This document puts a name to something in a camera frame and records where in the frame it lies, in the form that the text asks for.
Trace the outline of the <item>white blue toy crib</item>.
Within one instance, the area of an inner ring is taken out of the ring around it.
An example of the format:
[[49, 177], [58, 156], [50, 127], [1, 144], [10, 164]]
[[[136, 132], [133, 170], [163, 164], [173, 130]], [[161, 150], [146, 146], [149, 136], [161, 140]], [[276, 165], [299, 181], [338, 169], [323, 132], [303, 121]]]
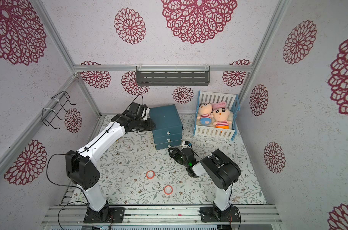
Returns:
[[238, 95], [200, 91], [193, 135], [234, 141], [239, 111]]

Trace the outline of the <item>aluminium rail frame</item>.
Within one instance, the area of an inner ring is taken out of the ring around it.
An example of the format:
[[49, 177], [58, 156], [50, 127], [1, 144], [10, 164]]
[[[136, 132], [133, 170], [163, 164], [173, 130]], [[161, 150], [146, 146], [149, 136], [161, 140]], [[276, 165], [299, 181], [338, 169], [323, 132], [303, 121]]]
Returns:
[[106, 223], [85, 223], [84, 206], [51, 206], [40, 230], [284, 230], [274, 205], [236, 205], [222, 222], [200, 211], [201, 205], [116, 206], [124, 209]]

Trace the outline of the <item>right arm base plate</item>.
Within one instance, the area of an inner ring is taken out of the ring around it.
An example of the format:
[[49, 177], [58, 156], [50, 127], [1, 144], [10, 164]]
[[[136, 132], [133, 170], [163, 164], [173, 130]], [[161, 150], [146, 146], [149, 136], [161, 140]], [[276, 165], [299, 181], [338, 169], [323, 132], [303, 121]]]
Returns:
[[201, 221], [209, 222], [241, 222], [241, 215], [237, 207], [231, 205], [225, 211], [221, 211], [216, 206], [201, 207], [199, 210]]

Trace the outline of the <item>red tape roll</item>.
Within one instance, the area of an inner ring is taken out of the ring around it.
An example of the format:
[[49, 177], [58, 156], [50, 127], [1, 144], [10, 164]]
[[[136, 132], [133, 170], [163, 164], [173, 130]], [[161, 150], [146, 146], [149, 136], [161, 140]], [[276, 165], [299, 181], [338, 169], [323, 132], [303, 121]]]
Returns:
[[166, 195], [171, 195], [173, 193], [173, 187], [171, 185], [167, 185], [164, 187], [164, 193]]
[[147, 172], [146, 172], [146, 177], [147, 177], [147, 179], [149, 179], [149, 180], [153, 179], [153, 178], [155, 177], [155, 172], [152, 171], [152, 170], [147, 171]]

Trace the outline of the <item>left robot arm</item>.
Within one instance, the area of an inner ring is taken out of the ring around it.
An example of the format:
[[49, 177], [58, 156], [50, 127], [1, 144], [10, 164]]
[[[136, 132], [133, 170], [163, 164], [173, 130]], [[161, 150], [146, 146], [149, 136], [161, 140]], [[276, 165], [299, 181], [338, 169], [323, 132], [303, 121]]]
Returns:
[[102, 155], [125, 134], [151, 131], [153, 128], [148, 108], [139, 113], [125, 111], [114, 116], [107, 127], [84, 147], [66, 154], [67, 177], [83, 191], [90, 210], [100, 213], [108, 206], [98, 184], [100, 171], [97, 163]]

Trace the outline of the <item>black-haired plush doll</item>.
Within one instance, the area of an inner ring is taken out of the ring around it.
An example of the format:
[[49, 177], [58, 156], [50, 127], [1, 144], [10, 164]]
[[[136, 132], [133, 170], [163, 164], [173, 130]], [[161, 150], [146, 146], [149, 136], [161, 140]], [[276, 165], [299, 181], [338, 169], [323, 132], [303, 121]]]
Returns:
[[229, 129], [232, 125], [230, 118], [230, 111], [226, 108], [225, 101], [213, 104], [213, 111], [211, 116], [215, 120], [212, 125], [216, 128]]

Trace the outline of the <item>grey wall shelf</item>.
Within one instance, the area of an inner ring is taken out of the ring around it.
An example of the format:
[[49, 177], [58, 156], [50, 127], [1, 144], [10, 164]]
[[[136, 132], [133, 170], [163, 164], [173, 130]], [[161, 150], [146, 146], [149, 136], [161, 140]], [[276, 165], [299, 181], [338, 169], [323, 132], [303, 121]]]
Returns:
[[138, 86], [208, 86], [210, 67], [136, 67]]

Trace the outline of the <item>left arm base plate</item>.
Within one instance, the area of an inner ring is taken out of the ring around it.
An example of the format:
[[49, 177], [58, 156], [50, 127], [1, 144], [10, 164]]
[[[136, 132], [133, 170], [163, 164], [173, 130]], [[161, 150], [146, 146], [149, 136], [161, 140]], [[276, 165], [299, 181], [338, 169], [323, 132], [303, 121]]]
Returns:
[[125, 208], [105, 207], [99, 212], [88, 208], [84, 218], [84, 223], [122, 223], [124, 214]]

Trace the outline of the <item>pink plush doll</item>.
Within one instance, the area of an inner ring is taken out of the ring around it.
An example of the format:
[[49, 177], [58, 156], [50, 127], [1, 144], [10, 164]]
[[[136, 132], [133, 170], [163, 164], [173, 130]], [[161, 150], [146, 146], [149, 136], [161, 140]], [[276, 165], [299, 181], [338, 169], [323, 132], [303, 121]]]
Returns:
[[203, 103], [198, 108], [197, 121], [202, 126], [208, 126], [212, 122], [211, 113], [213, 111], [213, 105], [211, 103]]

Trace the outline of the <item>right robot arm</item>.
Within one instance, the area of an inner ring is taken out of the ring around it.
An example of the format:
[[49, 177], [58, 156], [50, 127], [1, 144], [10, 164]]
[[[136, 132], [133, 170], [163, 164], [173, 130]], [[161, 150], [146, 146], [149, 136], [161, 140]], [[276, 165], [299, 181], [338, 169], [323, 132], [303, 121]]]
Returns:
[[228, 212], [230, 210], [232, 186], [242, 174], [240, 167], [233, 160], [219, 149], [200, 161], [195, 158], [195, 152], [190, 147], [169, 148], [168, 152], [172, 159], [185, 167], [190, 177], [198, 178], [205, 174], [209, 176], [217, 187], [213, 202], [215, 211]]

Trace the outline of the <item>teal three-drawer cabinet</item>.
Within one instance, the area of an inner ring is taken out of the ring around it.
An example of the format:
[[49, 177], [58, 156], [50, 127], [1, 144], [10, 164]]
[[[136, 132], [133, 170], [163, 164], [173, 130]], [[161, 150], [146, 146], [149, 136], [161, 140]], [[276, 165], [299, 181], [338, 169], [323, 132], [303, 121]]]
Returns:
[[152, 131], [156, 150], [181, 145], [183, 124], [174, 104], [151, 108], [150, 118], [156, 125]]

